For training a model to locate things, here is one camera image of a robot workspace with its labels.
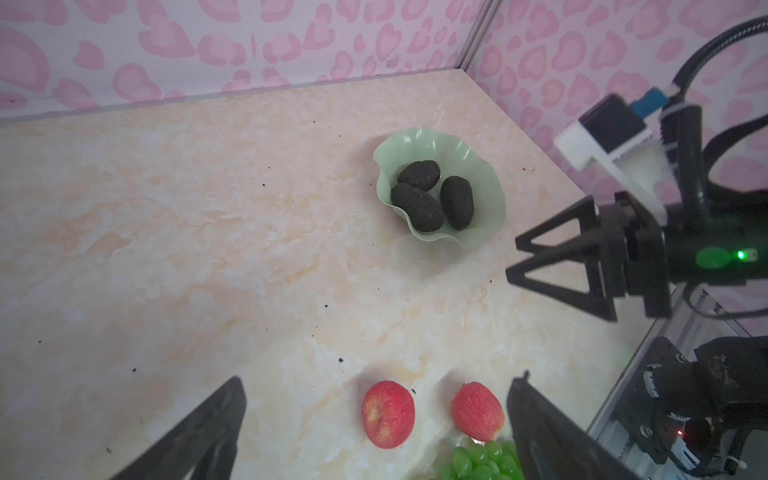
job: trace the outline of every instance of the red apple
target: red apple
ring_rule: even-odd
[[[411,392],[389,380],[372,386],[362,401],[366,435],[380,449],[401,445],[411,435],[415,416]]]
[[[481,383],[464,385],[451,402],[456,427],[480,442],[490,442],[501,431],[506,418],[502,404]]]

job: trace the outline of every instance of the pink patterned wall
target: pink patterned wall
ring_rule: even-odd
[[[482,0],[0,0],[0,118],[453,66]]]
[[[469,74],[584,192],[611,202],[618,183],[595,165],[571,168],[552,138],[609,92],[632,101],[666,87],[708,39],[765,14],[766,0],[506,0]],[[704,107],[705,141],[768,112],[768,35],[721,53],[687,98]],[[658,132],[655,116],[652,125]],[[768,188],[768,129],[728,151],[711,178]],[[676,186],[657,188],[667,203],[679,200]],[[768,281],[710,293],[729,311],[768,306]],[[768,322],[743,324],[768,334]]]

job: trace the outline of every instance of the green bowl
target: green bowl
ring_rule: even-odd
[[[464,141],[452,135],[441,134],[428,128],[416,127],[396,132],[373,152],[373,160],[381,172],[376,183],[379,199],[389,205],[398,216],[408,222],[411,233],[425,242],[446,239],[466,249],[482,245],[494,232],[501,230],[507,217],[504,191],[490,163],[480,158]],[[439,230],[419,232],[411,224],[408,214],[392,205],[392,187],[403,168],[415,161],[434,160],[440,166],[440,181],[429,192],[440,200],[440,187],[444,179],[458,175],[472,185],[475,216],[463,230],[456,230],[446,221]]]

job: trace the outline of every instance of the bunch of grapes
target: bunch of grapes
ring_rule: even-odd
[[[468,442],[456,447],[453,459],[440,469],[440,480],[525,480],[518,450],[512,440],[502,446],[495,440],[485,445]]]

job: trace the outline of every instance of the beige marble surface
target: beige marble surface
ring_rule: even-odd
[[[480,249],[379,202],[373,150],[413,126],[494,165]],[[506,283],[581,192],[461,71],[6,125],[0,152],[0,478],[108,478],[232,375],[234,478],[423,478],[462,381],[505,403],[530,369],[586,427],[635,348]],[[360,421],[380,379],[416,391],[392,451]]]

